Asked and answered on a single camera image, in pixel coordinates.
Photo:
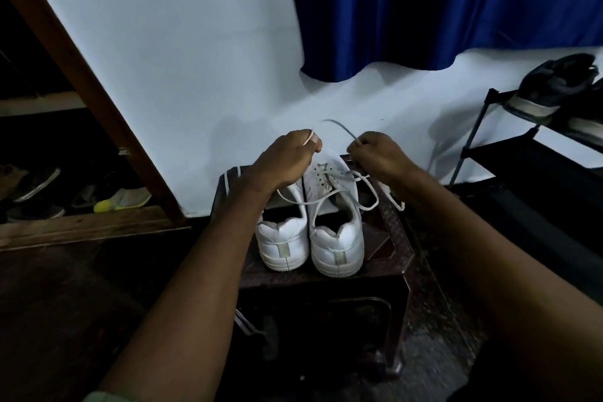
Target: forearm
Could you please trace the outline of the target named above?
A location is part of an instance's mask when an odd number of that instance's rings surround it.
[[[393,189],[448,250],[486,319],[541,388],[568,399],[601,395],[603,308],[513,245],[422,171]]]
[[[233,185],[218,216],[104,379],[103,390],[138,401],[214,398],[242,265],[269,195],[245,175]]]

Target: dark floor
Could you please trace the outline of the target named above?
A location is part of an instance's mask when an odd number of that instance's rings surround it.
[[[338,388],[262,400],[443,401],[467,381],[486,338],[461,307],[441,252],[412,210],[417,271],[400,378],[350,375]],[[93,390],[199,229],[0,253],[0,387],[5,401],[78,401]]]

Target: person's right arm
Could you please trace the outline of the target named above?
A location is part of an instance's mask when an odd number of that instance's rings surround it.
[[[387,135],[348,148],[371,176],[418,210],[490,327],[547,397],[603,400],[603,307],[504,238]]]

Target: hand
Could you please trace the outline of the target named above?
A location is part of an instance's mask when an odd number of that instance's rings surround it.
[[[304,129],[281,135],[260,155],[245,175],[255,185],[270,193],[294,184],[312,162],[312,155],[323,148],[323,142],[316,134],[303,144],[310,133],[310,129]]]
[[[347,147],[347,152],[372,177],[393,190],[402,189],[409,175],[421,171],[388,135],[364,132],[358,139],[360,143],[354,141]]]

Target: person's left arm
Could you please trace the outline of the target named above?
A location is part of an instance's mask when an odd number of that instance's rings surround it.
[[[139,402],[213,400],[249,241],[272,193],[296,182],[320,151],[315,135],[303,146],[309,135],[304,130],[279,137],[234,183],[100,391]]]

